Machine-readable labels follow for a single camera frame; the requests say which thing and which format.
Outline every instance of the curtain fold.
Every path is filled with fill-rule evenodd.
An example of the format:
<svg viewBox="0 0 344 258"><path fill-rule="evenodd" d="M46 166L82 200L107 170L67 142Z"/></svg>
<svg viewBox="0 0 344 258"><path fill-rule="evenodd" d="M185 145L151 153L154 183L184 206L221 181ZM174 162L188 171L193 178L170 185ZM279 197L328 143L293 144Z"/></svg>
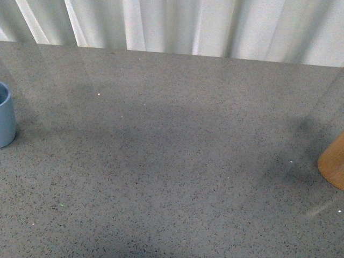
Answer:
<svg viewBox="0 0 344 258"><path fill-rule="evenodd" d="M344 0L2 0L0 40L344 66Z"/></svg>

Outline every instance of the cup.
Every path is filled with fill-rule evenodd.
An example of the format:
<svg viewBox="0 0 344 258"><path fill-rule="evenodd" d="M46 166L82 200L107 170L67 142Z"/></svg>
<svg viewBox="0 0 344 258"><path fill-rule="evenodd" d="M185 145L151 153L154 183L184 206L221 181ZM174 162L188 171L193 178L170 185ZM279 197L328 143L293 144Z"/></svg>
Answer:
<svg viewBox="0 0 344 258"><path fill-rule="evenodd" d="M16 116L9 87L0 82L0 148L10 144L16 135Z"/></svg>

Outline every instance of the gray countertop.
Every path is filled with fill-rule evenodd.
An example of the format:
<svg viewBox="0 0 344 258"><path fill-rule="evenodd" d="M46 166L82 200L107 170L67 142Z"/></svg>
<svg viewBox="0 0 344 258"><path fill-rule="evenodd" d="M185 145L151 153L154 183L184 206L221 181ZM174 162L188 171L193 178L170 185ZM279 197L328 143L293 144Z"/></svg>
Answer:
<svg viewBox="0 0 344 258"><path fill-rule="evenodd" d="M0 42L0 257L340 257L343 71Z"/></svg>

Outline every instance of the wooden object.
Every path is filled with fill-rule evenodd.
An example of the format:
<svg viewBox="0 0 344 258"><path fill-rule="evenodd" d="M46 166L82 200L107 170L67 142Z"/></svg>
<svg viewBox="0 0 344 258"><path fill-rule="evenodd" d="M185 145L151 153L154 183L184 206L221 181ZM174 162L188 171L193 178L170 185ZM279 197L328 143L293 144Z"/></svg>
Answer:
<svg viewBox="0 0 344 258"><path fill-rule="evenodd" d="M318 168L326 180L344 190L344 132L320 156Z"/></svg>

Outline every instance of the mug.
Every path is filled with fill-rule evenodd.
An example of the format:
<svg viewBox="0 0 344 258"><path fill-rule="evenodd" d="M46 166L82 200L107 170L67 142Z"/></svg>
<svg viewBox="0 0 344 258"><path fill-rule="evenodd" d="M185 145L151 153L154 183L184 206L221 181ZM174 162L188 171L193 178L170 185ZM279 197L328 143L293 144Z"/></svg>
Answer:
<svg viewBox="0 0 344 258"><path fill-rule="evenodd" d="M9 87L0 82L0 148L10 144L16 136L16 116Z"/></svg>

